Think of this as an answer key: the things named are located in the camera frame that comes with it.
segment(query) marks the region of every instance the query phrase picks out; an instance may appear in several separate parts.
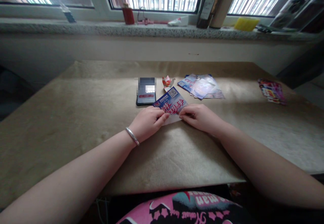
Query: red button on screen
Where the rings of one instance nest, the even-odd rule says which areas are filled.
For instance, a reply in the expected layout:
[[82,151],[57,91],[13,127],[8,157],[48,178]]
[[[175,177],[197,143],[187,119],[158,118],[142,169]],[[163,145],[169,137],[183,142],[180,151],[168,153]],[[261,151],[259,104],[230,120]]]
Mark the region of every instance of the red button on screen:
[[142,98],[142,97],[154,97],[153,94],[147,94],[147,95],[139,95],[138,96],[139,98]]

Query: granite window sill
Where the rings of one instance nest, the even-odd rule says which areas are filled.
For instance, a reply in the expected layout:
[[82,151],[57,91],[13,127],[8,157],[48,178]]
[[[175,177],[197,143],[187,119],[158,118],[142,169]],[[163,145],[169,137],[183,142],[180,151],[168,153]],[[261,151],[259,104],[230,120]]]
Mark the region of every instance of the granite window sill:
[[199,29],[196,26],[168,27],[165,24],[125,25],[121,22],[77,22],[62,20],[37,20],[0,18],[0,33],[25,34],[80,34],[121,37],[168,37],[226,40],[263,40],[287,42],[317,42],[318,35],[305,33],[245,32],[233,28]]

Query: bangle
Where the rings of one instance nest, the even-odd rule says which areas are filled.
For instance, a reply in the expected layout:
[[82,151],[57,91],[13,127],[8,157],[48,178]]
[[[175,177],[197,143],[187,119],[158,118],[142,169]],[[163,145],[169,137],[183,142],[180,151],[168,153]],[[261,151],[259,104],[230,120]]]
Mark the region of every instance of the bangle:
[[135,144],[136,144],[137,146],[139,146],[138,139],[137,139],[136,136],[133,134],[133,132],[132,132],[128,127],[126,127],[126,131],[127,131],[127,133],[131,136],[131,138],[133,139],[133,141],[135,142]]

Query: qr code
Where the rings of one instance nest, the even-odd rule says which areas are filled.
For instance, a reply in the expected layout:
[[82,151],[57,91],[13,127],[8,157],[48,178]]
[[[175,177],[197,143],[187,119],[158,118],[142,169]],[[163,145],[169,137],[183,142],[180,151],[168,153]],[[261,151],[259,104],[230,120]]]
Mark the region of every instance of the qr code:
[[178,94],[178,92],[174,88],[168,91],[168,93],[171,96],[171,98],[174,98]]

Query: beige table surface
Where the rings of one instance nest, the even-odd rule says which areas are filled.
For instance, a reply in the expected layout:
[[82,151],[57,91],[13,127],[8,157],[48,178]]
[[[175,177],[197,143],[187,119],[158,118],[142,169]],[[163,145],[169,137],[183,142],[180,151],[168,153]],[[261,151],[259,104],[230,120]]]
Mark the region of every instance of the beige table surface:
[[[135,77],[180,81],[212,74],[226,99],[204,103],[308,173],[324,172],[324,112],[283,85],[288,105],[267,102],[258,78],[274,78],[249,62],[75,62],[0,123],[0,206],[128,126],[135,105]],[[143,193],[244,181],[217,140],[183,121],[162,129],[134,149],[104,192]]]

